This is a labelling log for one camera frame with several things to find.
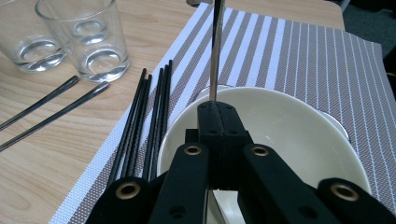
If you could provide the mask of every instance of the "chopstick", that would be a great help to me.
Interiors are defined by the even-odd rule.
[[[127,153],[125,153],[124,166],[121,170],[121,176],[132,176],[134,174],[134,168],[136,167],[137,150],[139,149],[140,136],[142,134],[142,126],[146,113],[146,107],[149,98],[149,87],[151,83],[151,75],[148,76],[147,80],[143,82],[143,95],[139,100],[139,106],[136,111],[136,123],[134,124],[132,131],[132,142],[127,148]]]
[[[36,126],[32,127],[31,129],[25,131],[24,133],[19,134],[18,136],[12,138],[11,140],[5,142],[3,145],[0,146],[0,152],[6,149],[7,147],[10,147],[14,145],[15,143],[21,141],[23,138],[27,137],[28,135],[35,133],[39,129],[43,128],[44,126],[48,125],[49,123],[55,121],[59,117],[65,115],[69,111],[75,109],[79,105],[84,104],[85,102],[91,100],[91,98],[95,97],[102,91],[104,91],[108,87],[108,82],[102,82],[101,84],[97,85],[95,88],[93,88],[91,91],[87,92],[85,95],[81,96],[79,99],[77,99],[75,102],[72,104],[68,105],[67,107],[63,108],[62,110],[58,111],[57,113],[53,114],[47,119],[44,119],[40,123],[38,123]]]
[[[72,87],[74,84],[78,82],[78,77],[73,76],[69,78],[64,84],[62,84],[60,87],[55,89],[54,91],[50,92],[48,95],[43,97],[41,100],[37,101],[33,105],[29,106],[28,108],[24,109],[21,113],[15,115],[11,119],[7,120],[6,122],[0,124],[0,131],[4,130],[6,127],[9,125],[13,124],[17,120],[25,117],[26,115],[30,114],[34,110],[38,109],[40,106],[44,105],[48,101],[52,100],[56,96],[60,95],[62,92],[67,91],[70,87]]]
[[[131,109],[130,109],[129,114],[128,114],[128,119],[126,120],[125,128],[124,128],[124,131],[122,133],[122,137],[121,137],[119,146],[117,148],[116,156],[114,158],[113,165],[112,165],[111,171],[110,171],[110,176],[108,177],[108,180],[107,180],[107,186],[110,186],[111,183],[113,183],[114,181],[117,180],[117,172],[118,172],[119,167],[120,167],[122,154],[124,152],[124,149],[126,148],[126,145],[128,145],[127,143],[129,141],[129,138],[131,136],[131,131],[132,131],[131,127],[133,127],[133,123],[135,122],[134,121],[134,115],[135,115],[135,112],[136,112],[137,102],[139,100],[139,96],[140,96],[140,93],[141,93],[141,90],[142,90],[143,81],[145,79],[146,72],[147,72],[147,69],[144,68],[143,71],[142,71],[142,74],[141,74],[141,76],[139,78],[139,82],[137,84],[136,92],[135,92],[135,95],[134,95],[134,100],[132,102]]]
[[[212,53],[210,60],[209,100],[216,101],[219,78],[219,58],[221,52],[221,34],[224,14],[224,0],[216,0],[213,13]]]
[[[152,79],[151,75],[148,75],[148,78],[144,79],[146,72],[147,70],[143,69],[142,75],[140,76],[136,94],[134,95],[128,119],[125,123],[119,147],[107,180],[107,186],[110,186],[117,180],[119,171],[120,177],[132,176],[134,174]]]
[[[158,154],[167,129],[172,64],[173,62],[170,60],[169,64],[161,69],[159,74],[142,174],[142,177],[147,181],[157,176]]]

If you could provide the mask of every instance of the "wooden table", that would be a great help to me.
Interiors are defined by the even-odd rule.
[[[118,0],[131,57],[108,90],[0,153],[0,222],[48,222],[132,102],[142,68],[152,71],[194,12],[183,0]],[[226,7],[344,29],[339,6],[321,0],[230,0]],[[71,76],[69,61],[26,74],[0,55],[0,122],[33,104]],[[0,132],[0,143],[34,126],[94,87],[75,87]]]

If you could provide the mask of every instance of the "metal chopstick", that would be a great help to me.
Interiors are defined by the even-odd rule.
[[[212,31],[212,55],[210,60],[210,101],[216,101],[216,95],[218,91],[219,57],[221,49],[223,10],[224,0],[215,0]]]
[[[62,110],[58,111],[57,113],[53,114],[49,118],[44,119],[43,121],[38,123],[36,126],[34,126],[31,129],[25,131],[24,133],[21,133],[18,136],[12,138],[11,140],[5,142],[3,145],[0,146],[0,152],[3,151],[4,149],[6,149],[7,147],[10,147],[10,146],[14,145],[15,143],[21,141],[23,138],[29,136],[30,134],[35,133],[39,129],[41,129],[44,126],[46,126],[47,124],[55,121],[56,119],[58,119],[59,117],[65,115],[69,111],[75,109],[79,105],[82,105],[85,102],[91,100],[91,98],[95,97],[96,95],[98,95],[99,93],[104,91],[108,87],[108,85],[109,85],[108,82],[106,82],[106,81],[102,82],[101,84],[99,84],[98,86],[93,88],[91,91],[89,91],[85,95],[81,96],[79,99],[77,99],[72,104],[68,105],[67,107],[65,107]]]
[[[28,108],[24,109],[21,113],[17,114],[16,116],[12,117],[11,119],[7,120],[6,122],[0,124],[0,131],[4,130],[6,127],[9,125],[13,124],[17,120],[25,117],[29,113],[33,112],[40,106],[44,105],[46,102],[52,100],[56,96],[60,95],[62,92],[68,90],[70,87],[72,87],[74,84],[78,82],[78,77],[73,76],[69,78],[64,84],[62,84],[60,87],[55,89],[54,91],[50,92],[48,95],[43,97],[41,100],[37,101],[33,105],[29,106]]]

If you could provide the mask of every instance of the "striped placemat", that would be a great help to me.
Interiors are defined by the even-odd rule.
[[[169,124],[208,86],[212,6],[201,4],[168,50],[174,60]],[[372,193],[396,214],[396,103],[381,48],[341,30],[247,13],[224,12],[219,84],[282,91],[338,119],[368,175]],[[154,86],[150,90],[150,118]],[[82,223],[106,186],[128,111],[98,150],[51,223]],[[135,175],[143,167],[149,120]]]

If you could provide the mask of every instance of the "drinking glass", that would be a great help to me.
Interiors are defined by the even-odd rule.
[[[112,81],[128,69],[115,0],[38,0],[35,12],[86,80]]]
[[[44,71],[64,59],[32,0],[0,0],[0,51],[23,72]]]

